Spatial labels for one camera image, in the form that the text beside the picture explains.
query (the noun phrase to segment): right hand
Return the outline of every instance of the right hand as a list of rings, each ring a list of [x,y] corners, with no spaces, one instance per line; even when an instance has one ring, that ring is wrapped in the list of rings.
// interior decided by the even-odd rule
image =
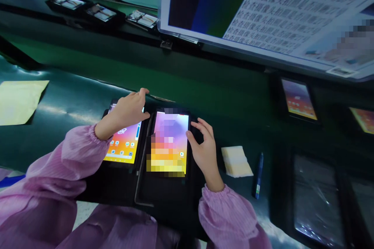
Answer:
[[[198,121],[198,123],[191,122],[191,125],[200,130],[204,136],[204,142],[199,145],[189,130],[186,131],[186,136],[190,142],[195,162],[205,176],[208,189],[219,192],[225,188],[225,185],[218,171],[213,128],[201,118],[198,118]]]

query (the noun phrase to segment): touchscreen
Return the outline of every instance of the touchscreen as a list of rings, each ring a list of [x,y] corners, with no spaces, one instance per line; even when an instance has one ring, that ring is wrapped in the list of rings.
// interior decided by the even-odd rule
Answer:
[[[108,114],[110,114],[115,106],[116,104],[112,104],[110,106]],[[114,134],[113,139],[110,142],[108,153],[106,154],[104,160],[122,163],[134,163],[136,149],[138,147],[140,127],[141,122],[124,128]]]
[[[286,94],[288,111],[296,115],[317,120],[307,86],[283,79],[282,85]]]
[[[188,115],[157,112],[147,171],[186,175]]]
[[[374,112],[357,108],[349,108],[355,116],[361,129],[369,134],[374,134]]]

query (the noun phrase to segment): hand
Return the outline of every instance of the hand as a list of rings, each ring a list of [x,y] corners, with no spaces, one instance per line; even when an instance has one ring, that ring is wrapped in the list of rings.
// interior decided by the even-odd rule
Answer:
[[[198,123],[191,122],[191,125],[200,130],[204,136],[204,142],[199,145],[189,130],[186,132],[186,136],[190,142],[195,162],[204,174],[208,189],[219,192],[225,188],[225,185],[218,171],[213,128],[201,118],[198,118],[198,121]]]
[[[149,113],[142,112],[147,93],[149,90],[141,88],[138,93],[132,92],[118,100],[116,107],[96,125],[96,137],[107,140],[121,129],[148,119]]]

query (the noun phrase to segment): left hand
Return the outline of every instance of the left hand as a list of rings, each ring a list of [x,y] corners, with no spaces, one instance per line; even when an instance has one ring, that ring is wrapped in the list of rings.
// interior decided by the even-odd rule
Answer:
[[[147,93],[149,93],[149,90],[141,88],[139,92],[132,92],[118,100],[113,111],[96,125],[96,137],[100,140],[107,140],[121,129],[148,119],[150,117],[149,113],[142,112]]]

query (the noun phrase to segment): sticker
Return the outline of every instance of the sticker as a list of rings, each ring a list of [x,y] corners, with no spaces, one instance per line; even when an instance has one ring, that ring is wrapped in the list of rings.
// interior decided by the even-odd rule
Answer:
[[[336,67],[326,71],[326,73],[329,73],[329,74],[332,74],[332,75],[335,75],[335,76],[339,76],[339,77],[342,77],[342,78],[349,78],[349,77],[352,77],[353,75],[356,75],[358,73],[358,71],[353,71],[351,69],[336,66]]]

